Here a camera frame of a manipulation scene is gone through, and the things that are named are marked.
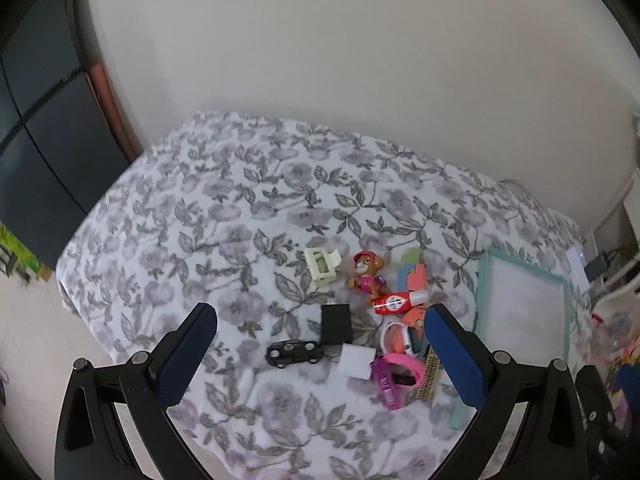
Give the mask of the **white square box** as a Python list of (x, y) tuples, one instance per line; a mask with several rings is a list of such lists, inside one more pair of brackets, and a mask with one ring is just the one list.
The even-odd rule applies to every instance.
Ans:
[(375, 357), (375, 348), (343, 344), (337, 369), (347, 377), (369, 380), (372, 374), (371, 364)]

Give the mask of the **red white glue bottle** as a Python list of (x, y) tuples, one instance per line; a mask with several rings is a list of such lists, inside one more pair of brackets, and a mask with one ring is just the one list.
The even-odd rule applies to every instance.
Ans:
[(392, 292), (372, 300), (372, 307), (378, 315), (400, 315), (413, 308), (420, 308), (427, 304), (426, 289), (413, 292)]

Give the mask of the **orange blue carrot knife toy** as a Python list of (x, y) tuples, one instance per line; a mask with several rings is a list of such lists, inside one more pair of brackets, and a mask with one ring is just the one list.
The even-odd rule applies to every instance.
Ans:
[(424, 308), (412, 308), (404, 317), (404, 322), (409, 327), (409, 335), (414, 348), (421, 348), (424, 341)]

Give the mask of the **dark window panel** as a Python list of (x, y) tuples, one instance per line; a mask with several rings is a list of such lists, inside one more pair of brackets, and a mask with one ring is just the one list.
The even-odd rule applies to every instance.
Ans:
[(1, 51), (1, 221), (46, 266), (128, 168), (70, 27), (37, 0)]

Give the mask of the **black power adapter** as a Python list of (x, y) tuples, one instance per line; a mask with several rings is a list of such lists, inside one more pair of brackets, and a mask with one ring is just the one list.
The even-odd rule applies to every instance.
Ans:
[(348, 304), (321, 307), (320, 342), (324, 346), (352, 343), (352, 315)]

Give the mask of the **white router box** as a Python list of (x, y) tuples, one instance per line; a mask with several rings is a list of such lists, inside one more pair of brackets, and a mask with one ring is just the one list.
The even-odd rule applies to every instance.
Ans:
[(590, 289), (590, 284), (582, 262), (582, 248), (572, 246), (566, 251), (566, 258), (570, 264), (570, 279), (577, 289), (584, 294)]

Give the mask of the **patterned gold black strip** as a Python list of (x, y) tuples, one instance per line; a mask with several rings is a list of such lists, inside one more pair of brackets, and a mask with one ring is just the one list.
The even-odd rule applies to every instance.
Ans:
[(428, 348), (425, 366), (424, 366), (424, 379), (416, 398), (423, 403), (431, 402), (435, 392), (436, 379), (439, 371), (439, 358), (432, 347)]

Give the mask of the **black toy car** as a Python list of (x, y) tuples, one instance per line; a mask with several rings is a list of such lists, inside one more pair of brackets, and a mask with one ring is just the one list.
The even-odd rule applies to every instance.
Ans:
[(311, 340), (291, 339), (270, 344), (266, 360), (270, 366), (285, 368), (291, 364), (316, 364), (324, 357), (321, 344)]

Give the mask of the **pink wristband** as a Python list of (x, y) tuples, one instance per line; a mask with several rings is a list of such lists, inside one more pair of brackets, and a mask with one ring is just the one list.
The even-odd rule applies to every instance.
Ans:
[(425, 366), (413, 356), (386, 353), (371, 363), (371, 377), (378, 387), (378, 397), (390, 411), (404, 406), (404, 390), (420, 388), (425, 378)]

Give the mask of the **cream plastic toy chair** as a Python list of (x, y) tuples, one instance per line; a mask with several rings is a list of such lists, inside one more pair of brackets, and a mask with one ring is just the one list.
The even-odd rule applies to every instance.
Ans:
[(327, 252), (324, 248), (306, 248), (304, 258), (315, 285), (323, 286), (336, 280), (337, 269), (342, 262), (338, 250)]

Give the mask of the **teal framed white tray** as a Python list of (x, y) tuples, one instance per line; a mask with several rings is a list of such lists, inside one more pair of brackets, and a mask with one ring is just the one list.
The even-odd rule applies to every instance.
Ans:
[(568, 359), (571, 307), (565, 278), (491, 248), (480, 258), (475, 304), (459, 321), (489, 350), (546, 366)]

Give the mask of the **long orange carrot knife toy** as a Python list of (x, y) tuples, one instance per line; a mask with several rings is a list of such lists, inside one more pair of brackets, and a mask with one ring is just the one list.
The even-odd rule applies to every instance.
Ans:
[(408, 249), (400, 258), (397, 273), (398, 289), (402, 292), (415, 292), (426, 289), (426, 265), (420, 248)]

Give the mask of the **white shelf unit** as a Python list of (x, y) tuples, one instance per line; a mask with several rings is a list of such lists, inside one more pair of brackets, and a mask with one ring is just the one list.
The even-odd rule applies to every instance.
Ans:
[(639, 167), (585, 239), (589, 299), (596, 303), (634, 286), (639, 291)]

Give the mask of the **brown puppy toy figure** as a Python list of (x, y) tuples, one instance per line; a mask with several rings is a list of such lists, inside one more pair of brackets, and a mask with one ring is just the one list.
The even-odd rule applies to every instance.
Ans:
[(374, 300), (388, 293), (385, 278), (380, 274), (384, 266), (384, 260), (375, 252), (357, 252), (352, 257), (352, 277), (347, 286), (365, 294), (369, 304), (373, 304)]

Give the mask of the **floral grey white blanket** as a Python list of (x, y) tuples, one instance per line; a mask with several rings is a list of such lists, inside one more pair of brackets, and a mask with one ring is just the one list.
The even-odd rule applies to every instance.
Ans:
[[(240, 113), (207, 112), (142, 155), (101, 198), (56, 265), (66, 308), (115, 361), (149, 349), (199, 302), (219, 328), (181, 403), (180, 430), (239, 479), (425, 479), (458, 440), (457, 396), (383, 408), (330, 352), (279, 370), (265, 353), (314, 339), (321, 307), (348, 304), (354, 341), (384, 318), (347, 286), (375, 252), (393, 282), (420, 248), (433, 298), (461, 318), (480, 258), (497, 248), (559, 276), (577, 224), (517, 188), (390, 141)], [(306, 248), (338, 250), (317, 286)]]

